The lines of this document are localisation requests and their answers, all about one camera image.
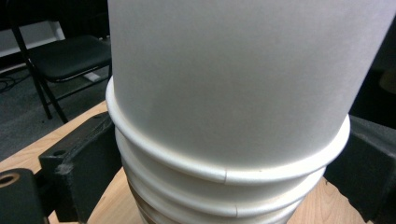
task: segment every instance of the stack of paper cups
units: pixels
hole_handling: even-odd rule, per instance
[[[386,0],[109,2],[106,99],[147,223],[285,223],[344,147]]]

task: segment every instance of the wooden table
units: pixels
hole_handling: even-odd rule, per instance
[[[0,162],[0,172],[13,168],[27,168],[37,172],[40,169],[38,156],[54,145],[79,124],[98,113],[106,111],[106,103],[93,107],[79,117],[49,133],[32,145]],[[54,213],[49,217],[50,223],[59,223]],[[89,223],[92,224],[141,224],[134,197],[129,191],[125,173],[121,169],[108,186],[99,203],[96,205]],[[294,213],[289,224],[319,223],[365,223],[360,214],[349,204],[346,197],[324,178],[308,194]]]

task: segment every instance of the black metal bracket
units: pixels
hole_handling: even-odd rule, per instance
[[[109,115],[88,119],[39,160],[35,175],[26,169],[0,174],[0,223],[48,223],[44,217],[53,210],[61,222],[86,223],[121,168]]]
[[[344,151],[326,170],[333,183],[364,220],[396,221],[396,130],[350,117]]]

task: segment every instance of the cable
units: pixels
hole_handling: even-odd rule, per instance
[[[20,78],[13,78],[13,77],[0,77],[0,94],[6,91],[11,90],[17,84],[23,82],[26,78],[29,77],[29,74],[20,77]]]

